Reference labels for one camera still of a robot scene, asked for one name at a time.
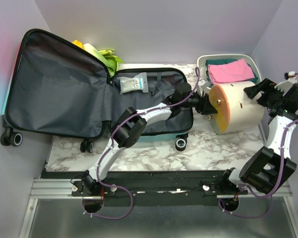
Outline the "white cylinder appliance orange lid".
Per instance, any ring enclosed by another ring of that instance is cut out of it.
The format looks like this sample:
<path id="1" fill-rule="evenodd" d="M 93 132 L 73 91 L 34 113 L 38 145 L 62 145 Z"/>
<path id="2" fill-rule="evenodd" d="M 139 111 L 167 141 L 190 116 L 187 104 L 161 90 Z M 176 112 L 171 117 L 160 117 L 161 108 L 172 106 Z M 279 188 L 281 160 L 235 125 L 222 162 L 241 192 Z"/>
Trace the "white cylinder appliance orange lid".
<path id="1" fill-rule="evenodd" d="M 229 133 L 257 126 L 265 108 L 257 103 L 258 93 L 248 98 L 244 88 L 252 87 L 251 81 L 214 85 L 209 91 L 209 100 L 216 109 L 215 123 L 220 133 Z"/>

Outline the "white packet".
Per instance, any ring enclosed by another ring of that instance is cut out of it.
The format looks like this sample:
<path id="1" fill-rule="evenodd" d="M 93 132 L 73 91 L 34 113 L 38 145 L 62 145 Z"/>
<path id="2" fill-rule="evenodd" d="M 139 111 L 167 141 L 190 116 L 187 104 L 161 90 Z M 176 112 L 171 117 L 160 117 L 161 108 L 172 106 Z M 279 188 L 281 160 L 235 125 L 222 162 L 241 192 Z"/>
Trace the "white packet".
<path id="1" fill-rule="evenodd" d="M 139 73 L 134 77 L 118 77 L 120 82 L 120 94 L 125 94 L 133 91 L 149 92 L 147 74 Z"/>

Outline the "pink and teal kids suitcase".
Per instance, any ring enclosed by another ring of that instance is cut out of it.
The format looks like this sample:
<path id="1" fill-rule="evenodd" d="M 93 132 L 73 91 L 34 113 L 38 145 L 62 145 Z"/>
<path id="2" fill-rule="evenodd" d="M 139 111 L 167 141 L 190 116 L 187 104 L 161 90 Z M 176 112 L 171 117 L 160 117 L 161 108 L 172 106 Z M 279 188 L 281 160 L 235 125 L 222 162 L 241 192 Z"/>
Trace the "pink and teal kids suitcase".
<path id="1" fill-rule="evenodd" d="M 118 77 L 145 72 L 149 92 L 120 94 Z M 41 29 L 20 43 L 2 110 L 3 146 L 19 146 L 30 131 L 81 139 L 82 152 L 110 129 L 129 107 L 146 109 L 186 82 L 175 68 L 133 68 L 110 76 L 106 65 L 73 43 Z"/>

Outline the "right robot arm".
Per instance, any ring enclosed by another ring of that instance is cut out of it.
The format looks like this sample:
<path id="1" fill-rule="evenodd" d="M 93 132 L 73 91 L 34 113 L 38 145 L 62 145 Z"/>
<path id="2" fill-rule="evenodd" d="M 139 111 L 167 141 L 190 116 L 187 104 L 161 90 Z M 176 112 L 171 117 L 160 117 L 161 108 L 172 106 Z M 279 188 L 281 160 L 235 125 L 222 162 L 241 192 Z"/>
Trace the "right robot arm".
<path id="1" fill-rule="evenodd" d="M 290 141 L 298 123 L 298 83 L 294 76 L 277 84 L 266 78 L 244 89 L 249 99 L 261 94 L 257 103 L 269 111 L 269 136 L 265 146 L 252 156 L 241 170 L 232 168 L 229 176 L 219 181 L 219 190 L 232 193 L 236 187 L 273 195 L 296 171 L 291 161 Z"/>

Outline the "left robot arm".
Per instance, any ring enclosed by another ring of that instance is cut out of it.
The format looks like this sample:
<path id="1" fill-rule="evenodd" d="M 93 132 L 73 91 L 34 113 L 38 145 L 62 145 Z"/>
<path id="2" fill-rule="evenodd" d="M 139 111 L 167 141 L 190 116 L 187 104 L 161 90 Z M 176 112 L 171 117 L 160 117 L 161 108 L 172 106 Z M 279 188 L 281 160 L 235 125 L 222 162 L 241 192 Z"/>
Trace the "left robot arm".
<path id="1" fill-rule="evenodd" d="M 115 122 L 110 139 L 100 158 L 83 173 L 81 177 L 83 190 L 90 196 L 96 195 L 102 187 L 114 187 L 130 192 L 122 186 L 105 184 L 103 180 L 120 154 L 139 140 L 146 127 L 176 117 L 182 108 L 194 108 L 202 115 L 217 113 L 210 102 L 209 95 L 196 92 L 197 87 L 196 85 L 192 88 L 188 83 L 180 83 L 173 94 L 156 106 L 142 110 L 127 108 Z"/>

